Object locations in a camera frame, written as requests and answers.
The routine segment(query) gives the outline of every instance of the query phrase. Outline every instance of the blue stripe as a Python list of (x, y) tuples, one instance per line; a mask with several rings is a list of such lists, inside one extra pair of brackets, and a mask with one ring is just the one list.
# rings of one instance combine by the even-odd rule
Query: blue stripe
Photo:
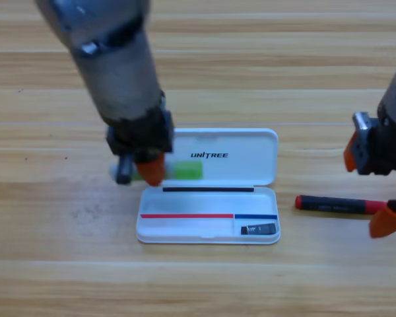
[(273, 219), (273, 220), (277, 220), (277, 215), (246, 215), (246, 214), (237, 214), (237, 215), (235, 215), (235, 219)]

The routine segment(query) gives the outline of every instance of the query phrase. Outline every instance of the green object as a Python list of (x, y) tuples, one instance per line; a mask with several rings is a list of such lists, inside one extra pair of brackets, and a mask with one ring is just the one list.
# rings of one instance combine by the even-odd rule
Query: green object
[[(200, 180), (203, 178), (203, 163), (198, 161), (174, 162), (166, 164), (165, 180)], [(132, 175), (132, 181), (142, 180), (137, 171)]]
[(166, 175), (168, 179), (200, 180), (203, 177), (203, 163), (200, 160), (196, 162), (175, 162), (173, 164), (172, 174), (173, 175)]

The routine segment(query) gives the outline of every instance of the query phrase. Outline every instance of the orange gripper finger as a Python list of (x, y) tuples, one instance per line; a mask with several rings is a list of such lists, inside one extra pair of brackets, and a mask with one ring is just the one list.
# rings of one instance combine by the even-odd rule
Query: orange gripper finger
[(352, 145), (354, 144), (354, 141), (356, 139), (356, 131), (352, 135), (352, 137), (349, 140), (348, 145), (346, 146), (346, 149), (343, 153), (343, 158), (345, 159), (345, 166), (348, 172), (352, 172), (353, 170), (356, 169), (356, 163), (354, 156), (352, 155)]
[(396, 232), (396, 213), (386, 206), (378, 211), (370, 221), (370, 236), (383, 238)]
[(148, 163), (137, 163), (137, 170), (141, 178), (150, 186), (159, 186), (164, 179), (166, 171), (164, 169), (164, 153)]

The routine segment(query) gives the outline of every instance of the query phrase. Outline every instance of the wood grain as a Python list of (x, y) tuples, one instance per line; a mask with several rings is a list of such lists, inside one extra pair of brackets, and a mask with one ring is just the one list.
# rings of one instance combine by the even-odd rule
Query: wood grain
[(31, 0), (0, 0), (0, 316), (396, 317), (396, 234), (293, 208), (396, 198), (396, 173), (347, 173), (342, 156), (396, 70), (396, 0), (158, 0), (148, 29), (178, 126), (278, 133), (281, 240), (139, 243), (145, 185), (110, 180), (69, 55)]

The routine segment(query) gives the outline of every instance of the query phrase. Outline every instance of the red marker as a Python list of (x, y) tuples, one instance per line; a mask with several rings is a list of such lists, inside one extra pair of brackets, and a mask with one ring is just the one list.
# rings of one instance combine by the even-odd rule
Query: red marker
[(361, 199), (345, 199), (299, 195), (295, 207), (301, 210), (326, 211), (332, 213), (353, 213), (355, 215), (374, 215), (385, 209), (387, 202)]

